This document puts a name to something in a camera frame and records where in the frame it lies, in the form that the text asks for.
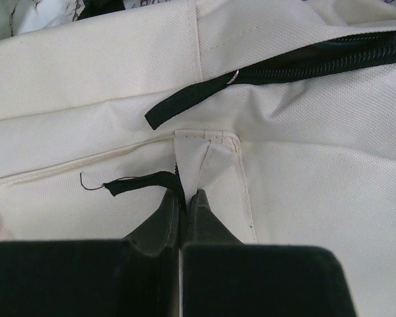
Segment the black strap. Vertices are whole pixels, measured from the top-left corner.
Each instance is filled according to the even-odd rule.
[[[178,114],[194,107],[216,92],[225,89],[235,71],[223,76],[188,86],[157,104],[145,114],[145,119],[153,130]]]
[[[123,0],[84,0],[85,9],[78,20],[125,10]]]
[[[129,179],[122,178],[103,184],[103,187],[109,190],[113,196],[148,186],[161,186],[172,190],[178,195],[181,206],[186,207],[185,194],[183,192],[183,187],[182,183],[180,182],[180,176],[178,172],[173,174],[171,172],[162,171]]]

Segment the black fabric tab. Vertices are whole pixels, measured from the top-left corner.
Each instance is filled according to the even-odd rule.
[[[157,104],[145,114],[147,122],[153,130],[178,114],[194,107],[196,104],[211,97],[227,87],[227,82],[235,72],[188,86]]]
[[[78,20],[125,10],[123,0],[84,0],[84,4]]]
[[[185,207],[185,194],[178,173],[173,174],[171,172],[162,171],[130,179],[114,180],[110,183],[104,183],[103,186],[108,189],[113,196],[148,186],[161,186],[176,193],[179,197],[180,204],[182,207]]]

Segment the zipper teeth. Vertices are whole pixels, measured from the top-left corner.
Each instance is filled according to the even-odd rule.
[[[334,59],[333,61],[327,61],[311,67],[284,68],[272,70],[242,69],[240,75],[242,78],[252,79],[305,79],[308,77],[316,77],[322,74],[328,74],[337,69],[347,69],[352,65],[361,65],[368,61],[374,61],[393,55],[396,55],[396,44],[391,44],[380,48],[372,48],[364,52],[346,55]]]
[[[371,40],[379,40],[380,38],[383,38],[384,34],[376,34],[376,35],[365,35],[365,36],[347,36],[344,38],[335,38],[333,40],[330,40],[328,42],[359,42],[359,41],[371,41]]]

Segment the white fabric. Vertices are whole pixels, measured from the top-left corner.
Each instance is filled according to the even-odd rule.
[[[359,316],[396,316],[396,64],[233,85],[156,131],[144,119],[191,83],[396,30],[396,8],[371,2],[368,16],[368,0],[171,1],[0,42],[0,240],[125,236],[164,189],[112,197],[79,174],[94,188],[180,160],[239,239],[326,247]]]
[[[83,0],[0,0],[0,40],[73,22]]]

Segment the metal ring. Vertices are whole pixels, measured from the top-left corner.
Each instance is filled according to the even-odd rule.
[[[233,83],[233,82],[236,80],[236,78],[238,78],[238,75],[239,75],[239,69],[235,72],[235,75],[233,75],[232,79],[230,79],[230,80],[226,83],[226,85],[230,85],[231,83]]]

